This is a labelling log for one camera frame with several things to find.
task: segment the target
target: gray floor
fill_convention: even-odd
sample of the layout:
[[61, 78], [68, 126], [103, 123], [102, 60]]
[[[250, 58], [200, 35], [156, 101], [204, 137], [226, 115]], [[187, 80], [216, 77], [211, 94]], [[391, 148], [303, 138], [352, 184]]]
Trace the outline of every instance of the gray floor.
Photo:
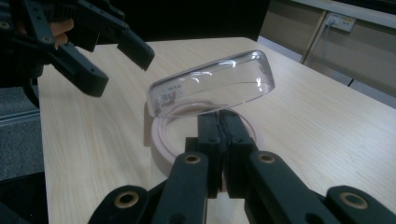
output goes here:
[[0, 181], [44, 171], [37, 112], [22, 88], [0, 89]]
[[[291, 59], [293, 59], [296, 62], [299, 62], [301, 59], [301, 55], [293, 52], [289, 49], [286, 49], [280, 45], [278, 45], [277, 43], [274, 43], [268, 39], [265, 39], [262, 36], [259, 36], [258, 39], [258, 43], [268, 47], [269, 49], [273, 49], [276, 52], [279, 52]], [[329, 71], [327, 74], [329, 74], [328, 76], [331, 77], [334, 80], [339, 81], [340, 83], [344, 84], [344, 85], [348, 85], [350, 83], [350, 81], [352, 80], [351, 77], [348, 77], [346, 75], [343, 75], [341, 73], [338, 73], [336, 71]], [[385, 94], [382, 91], [378, 91], [370, 86], [367, 86], [361, 82], [359, 82], [358, 80], [354, 80], [352, 82], [352, 84], [350, 85], [350, 88], [355, 90], [355, 91], [359, 91], [385, 105], [388, 105], [390, 107], [393, 107], [396, 109], [396, 98], [392, 97], [390, 95]]]

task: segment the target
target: plastic lid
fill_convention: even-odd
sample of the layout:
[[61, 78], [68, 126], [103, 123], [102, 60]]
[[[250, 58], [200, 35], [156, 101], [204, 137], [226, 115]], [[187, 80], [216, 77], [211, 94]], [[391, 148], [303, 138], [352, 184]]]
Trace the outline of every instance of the plastic lid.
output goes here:
[[[158, 118], [196, 116], [241, 105], [274, 87], [265, 54], [251, 50], [154, 82], [148, 90], [148, 112]], [[186, 103], [186, 109], [174, 109]]]

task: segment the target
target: power socket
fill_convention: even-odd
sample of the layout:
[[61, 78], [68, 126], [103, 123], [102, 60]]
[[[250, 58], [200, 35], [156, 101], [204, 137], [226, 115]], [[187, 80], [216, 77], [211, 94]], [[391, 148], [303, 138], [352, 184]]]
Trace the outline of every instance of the power socket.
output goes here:
[[326, 25], [332, 24], [332, 27], [350, 32], [356, 19], [341, 14], [331, 12], [326, 20]]

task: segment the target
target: wooden table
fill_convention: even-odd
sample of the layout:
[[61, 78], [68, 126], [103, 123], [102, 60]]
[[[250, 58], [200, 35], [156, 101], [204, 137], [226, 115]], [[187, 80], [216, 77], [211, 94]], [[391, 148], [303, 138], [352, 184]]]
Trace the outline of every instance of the wooden table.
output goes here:
[[[250, 49], [267, 55], [276, 88], [235, 110], [262, 129], [263, 149], [320, 194], [349, 185], [396, 212], [395, 109], [245, 38], [149, 44], [156, 57], [147, 72], [112, 45], [84, 52], [110, 78], [101, 98], [81, 93], [51, 66], [39, 79], [50, 223], [87, 223], [120, 186], [152, 188], [155, 165], [143, 144], [149, 85]], [[248, 223], [242, 200], [221, 194], [208, 206], [207, 223]]]

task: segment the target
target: brass screw insert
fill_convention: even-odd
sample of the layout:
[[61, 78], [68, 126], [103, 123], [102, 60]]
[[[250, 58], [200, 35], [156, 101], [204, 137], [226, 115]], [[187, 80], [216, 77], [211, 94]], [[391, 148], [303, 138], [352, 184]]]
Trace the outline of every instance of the brass screw insert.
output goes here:
[[126, 191], [119, 194], [114, 200], [114, 205], [118, 208], [129, 208], [137, 204], [139, 195], [134, 191]]
[[199, 156], [195, 156], [195, 155], [190, 155], [190, 156], [187, 156], [186, 158], [184, 158], [184, 161], [186, 163], [190, 163], [190, 164], [198, 163], [200, 160], [201, 160], [201, 158]]
[[262, 153], [259, 155], [259, 160], [265, 163], [273, 163], [275, 158], [269, 154]]
[[49, 36], [43, 36], [43, 38], [41, 38], [41, 40], [44, 41], [44, 42], [47, 42], [47, 43], [52, 42], [52, 38], [49, 37]]
[[9, 29], [9, 24], [8, 24], [8, 22], [6, 22], [6, 21], [0, 21], [0, 28], [5, 29], [5, 30]]
[[342, 192], [340, 193], [340, 199], [343, 203], [356, 209], [367, 209], [369, 207], [367, 201], [355, 193]]

